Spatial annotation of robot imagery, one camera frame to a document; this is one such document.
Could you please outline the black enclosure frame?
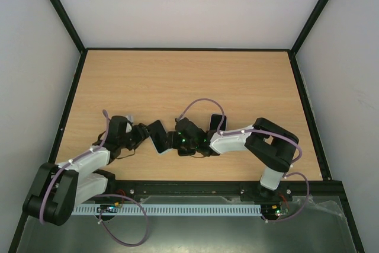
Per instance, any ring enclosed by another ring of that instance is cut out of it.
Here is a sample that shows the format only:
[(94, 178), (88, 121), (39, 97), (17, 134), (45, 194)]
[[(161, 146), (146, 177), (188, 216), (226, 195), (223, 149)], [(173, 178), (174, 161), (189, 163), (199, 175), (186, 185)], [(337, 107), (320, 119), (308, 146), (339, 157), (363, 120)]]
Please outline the black enclosure frame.
[[(68, 120), (68, 115), (70, 113), (70, 109), (73, 103), (74, 95), (76, 93), (78, 83), (81, 77), (81, 73), (84, 66), (84, 61), (86, 59), (86, 56), (88, 54), (88, 51), (95, 50), (94, 47), (86, 48), (78, 33), (76, 32), (64, 6), (62, 5), (62, 2), (60, 0), (49, 0), (50, 3), (53, 5), (57, 15), (59, 16), (61, 22), (65, 26), (67, 32), (69, 33), (71, 39), (73, 40), (76, 48), (78, 49), (80, 53), (80, 58), (73, 76), (73, 81), (70, 86), (70, 91), (68, 98), (66, 100), (65, 108), (63, 110), (62, 117), (60, 119), (59, 127), (56, 133), (56, 137), (54, 139), (54, 143), (49, 155), (49, 162), (53, 162), (56, 159), (57, 151), (59, 150), (60, 143), (62, 141), (63, 132), (66, 127), (66, 123)], [(302, 28), (299, 36), (297, 37), (293, 47), (291, 49), (252, 49), (252, 48), (246, 48), (246, 49), (237, 49), (237, 48), (210, 48), (210, 47), (141, 47), (138, 48), (138, 50), (142, 51), (148, 51), (148, 50), (156, 50), (156, 51), (191, 51), (191, 52), (199, 52), (199, 51), (207, 51), (207, 52), (287, 52), (291, 68), (293, 71), (294, 79), (297, 84), (298, 94), (301, 99), (301, 103), (303, 106), (304, 115), (306, 117), (306, 122), (308, 125), (308, 128), (310, 130), (311, 138), (313, 140), (313, 146), (316, 150), (316, 156), (318, 162), (323, 162), (325, 166), (325, 172), (323, 173), (323, 180), (322, 181), (313, 181), (310, 183), (312, 187), (314, 187), (316, 190), (319, 190), (321, 194), (327, 194), (329, 190), (337, 189), (338, 187), (342, 188), (342, 182), (337, 180), (332, 180), (330, 176), (330, 169), (327, 164), (327, 159), (324, 153), (324, 149), (320, 140), (319, 132), (316, 127), (316, 122), (314, 118), (313, 111), (311, 110), (309, 96), (306, 95), (306, 87), (304, 86), (304, 81), (300, 75), (300, 69), (298, 67), (298, 63), (296, 60), (296, 54), (300, 50), (300, 47), (305, 42), (305, 39), (311, 32), (313, 26), (315, 25), (316, 21), (318, 20), (319, 16), (321, 15), (322, 11), (324, 10), (326, 4), (329, 0), (318, 0), (316, 5), (314, 6), (309, 18), (307, 19), (304, 27)]]

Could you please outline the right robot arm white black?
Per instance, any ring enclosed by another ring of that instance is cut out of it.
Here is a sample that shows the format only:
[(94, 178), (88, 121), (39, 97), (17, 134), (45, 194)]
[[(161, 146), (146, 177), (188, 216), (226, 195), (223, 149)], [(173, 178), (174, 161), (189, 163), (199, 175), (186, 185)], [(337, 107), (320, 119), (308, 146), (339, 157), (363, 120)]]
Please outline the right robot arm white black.
[(266, 201), (278, 195), (281, 179), (301, 158), (303, 152), (298, 143), (296, 135), (263, 117), (241, 129), (207, 132), (184, 118), (177, 121), (174, 131), (168, 132), (168, 147), (180, 156), (251, 152), (266, 166), (258, 186), (259, 196)]

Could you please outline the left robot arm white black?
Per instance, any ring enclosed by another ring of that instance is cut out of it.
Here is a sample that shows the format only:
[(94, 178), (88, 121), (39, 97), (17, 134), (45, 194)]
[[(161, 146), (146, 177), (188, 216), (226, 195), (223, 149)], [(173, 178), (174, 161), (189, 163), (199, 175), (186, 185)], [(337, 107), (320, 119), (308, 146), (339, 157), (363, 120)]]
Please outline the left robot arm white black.
[(148, 127), (134, 124), (132, 116), (107, 118), (106, 129), (84, 153), (39, 167), (23, 212), (40, 223), (64, 224), (75, 207), (106, 192), (114, 176), (100, 169), (119, 158), (123, 149), (136, 150), (148, 137)]

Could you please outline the black phone case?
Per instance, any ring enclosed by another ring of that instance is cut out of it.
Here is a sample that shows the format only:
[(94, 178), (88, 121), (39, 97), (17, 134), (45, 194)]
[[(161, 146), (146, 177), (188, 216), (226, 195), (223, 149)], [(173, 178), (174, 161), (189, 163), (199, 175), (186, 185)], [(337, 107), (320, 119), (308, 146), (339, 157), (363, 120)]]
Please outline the black phone case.
[(178, 149), (177, 153), (179, 156), (194, 156), (196, 154), (195, 149)]

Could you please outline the black front rail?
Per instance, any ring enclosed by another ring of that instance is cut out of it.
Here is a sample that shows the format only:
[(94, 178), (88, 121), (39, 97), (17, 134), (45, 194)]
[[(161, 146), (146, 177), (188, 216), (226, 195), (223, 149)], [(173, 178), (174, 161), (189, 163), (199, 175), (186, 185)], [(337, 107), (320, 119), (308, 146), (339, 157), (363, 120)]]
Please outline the black front rail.
[(282, 181), (277, 190), (265, 190), (258, 181), (110, 181), (106, 194), (122, 190), (128, 197), (140, 199), (150, 196), (219, 196), (239, 197), (241, 201), (255, 204), (279, 203), (294, 196), (339, 197), (346, 199), (345, 189), (340, 181)]

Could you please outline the black phone camera side up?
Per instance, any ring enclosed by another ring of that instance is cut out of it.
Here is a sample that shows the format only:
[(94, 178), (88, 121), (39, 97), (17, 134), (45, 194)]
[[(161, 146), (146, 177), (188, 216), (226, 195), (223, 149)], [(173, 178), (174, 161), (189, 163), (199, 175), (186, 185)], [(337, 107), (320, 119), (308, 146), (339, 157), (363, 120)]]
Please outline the black phone camera side up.
[(209, 131), (216, 131), (220, 123), (222, 123), (220, 130), (225, 131), (227, 128), (227, 117), (221, 114), (212, 114), (210, 117)]

